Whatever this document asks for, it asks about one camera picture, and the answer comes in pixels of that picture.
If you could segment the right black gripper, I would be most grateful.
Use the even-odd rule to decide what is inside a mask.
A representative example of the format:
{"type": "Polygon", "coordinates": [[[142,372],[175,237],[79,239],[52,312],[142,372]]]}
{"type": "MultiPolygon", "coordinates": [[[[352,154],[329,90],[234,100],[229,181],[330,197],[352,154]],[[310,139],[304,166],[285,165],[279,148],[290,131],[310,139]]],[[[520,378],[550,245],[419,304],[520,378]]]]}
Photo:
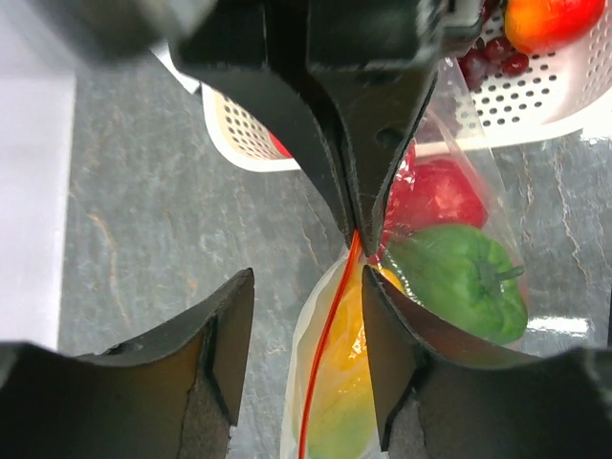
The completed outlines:
{"type": "Polygon", "coordinates": [[[169,49],[202,82],[222,157],[252,172],[302,170],[343,236],[357,233],[372,255],[438,61],[465,51],[482,23],[479,1],[220,1],[169,49]],[[328,106],[316,119],[282,80],[320,84],[328,106]]]}

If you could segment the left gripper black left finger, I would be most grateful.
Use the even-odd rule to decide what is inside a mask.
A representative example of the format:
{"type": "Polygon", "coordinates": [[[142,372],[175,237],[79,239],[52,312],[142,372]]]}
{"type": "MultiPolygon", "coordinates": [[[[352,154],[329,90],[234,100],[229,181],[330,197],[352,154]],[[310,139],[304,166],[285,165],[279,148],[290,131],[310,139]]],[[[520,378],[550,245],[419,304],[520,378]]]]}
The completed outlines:
{"type": "Polygon", "coordinates": [[[5,458],[224,458],[248,358],[254,275],[103,353],[1,346],[5,458]]]}

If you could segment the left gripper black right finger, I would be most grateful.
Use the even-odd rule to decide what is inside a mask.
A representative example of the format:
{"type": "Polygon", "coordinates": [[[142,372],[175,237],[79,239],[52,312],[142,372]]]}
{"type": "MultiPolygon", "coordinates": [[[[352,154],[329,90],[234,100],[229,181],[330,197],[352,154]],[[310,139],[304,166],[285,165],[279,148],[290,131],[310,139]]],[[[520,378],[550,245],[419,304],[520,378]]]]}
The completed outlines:
{"type": "Polygon", "coordinates": [[[391,458],[607,458],[611,353],[540,358],[476,338],[371,268],[362,310],[376,420],[391,458]]]}

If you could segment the green bell pepper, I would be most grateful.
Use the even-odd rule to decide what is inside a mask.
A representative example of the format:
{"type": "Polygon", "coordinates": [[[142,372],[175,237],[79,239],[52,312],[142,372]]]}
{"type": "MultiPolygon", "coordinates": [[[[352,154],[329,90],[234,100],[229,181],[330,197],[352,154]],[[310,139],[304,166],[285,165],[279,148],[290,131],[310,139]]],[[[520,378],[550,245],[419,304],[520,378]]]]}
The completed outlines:
{"type": "Polygon", "coordinates": [[[528,312],[518,278],[525,268],[482,230],[442,224],[391,238],[384,263],[410,299],[459,329],[500,345],[523,336],[528,312]]]}

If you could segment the yellow green mango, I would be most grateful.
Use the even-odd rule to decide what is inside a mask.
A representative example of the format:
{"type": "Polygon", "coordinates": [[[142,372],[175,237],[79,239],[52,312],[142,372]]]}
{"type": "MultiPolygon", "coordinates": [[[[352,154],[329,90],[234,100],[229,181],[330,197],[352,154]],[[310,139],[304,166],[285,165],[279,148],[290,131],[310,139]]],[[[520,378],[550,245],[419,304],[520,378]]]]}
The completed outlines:
{"type": "Polygon", "coordinates": [[[309,458],[360,458],[374,436],[362,269],[358,265],[349,277],[319,364],[307,426],[309,458]]]}

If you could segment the red apple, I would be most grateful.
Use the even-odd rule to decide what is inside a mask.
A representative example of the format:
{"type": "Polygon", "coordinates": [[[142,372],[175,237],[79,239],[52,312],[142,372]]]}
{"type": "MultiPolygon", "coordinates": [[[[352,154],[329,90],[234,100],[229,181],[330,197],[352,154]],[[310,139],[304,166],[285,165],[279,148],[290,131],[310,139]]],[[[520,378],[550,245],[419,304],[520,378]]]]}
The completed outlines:
{"type": "Polygon", "coordinates": [[[439,224],[481,229],[488,217],[472,182],[452,156],[418,157],[412,142],[389,190],[381,243],[439,224]]]}

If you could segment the clear zip top bag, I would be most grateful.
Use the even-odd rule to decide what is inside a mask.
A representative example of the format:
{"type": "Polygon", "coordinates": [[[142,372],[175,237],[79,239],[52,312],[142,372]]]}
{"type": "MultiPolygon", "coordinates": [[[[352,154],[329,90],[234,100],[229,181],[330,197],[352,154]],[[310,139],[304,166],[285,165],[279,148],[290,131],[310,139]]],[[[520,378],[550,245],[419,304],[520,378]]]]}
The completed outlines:
{"type": "Polygon", "coordinates": [[[440,63],[429,106],[400,161],[378,252],[354,241],[297,321],[281,428],[283,458],[370,458],[375,406],[361,273],[465,332],[501,345],[525,333],[524,268],[459,63],[440,63]]]}

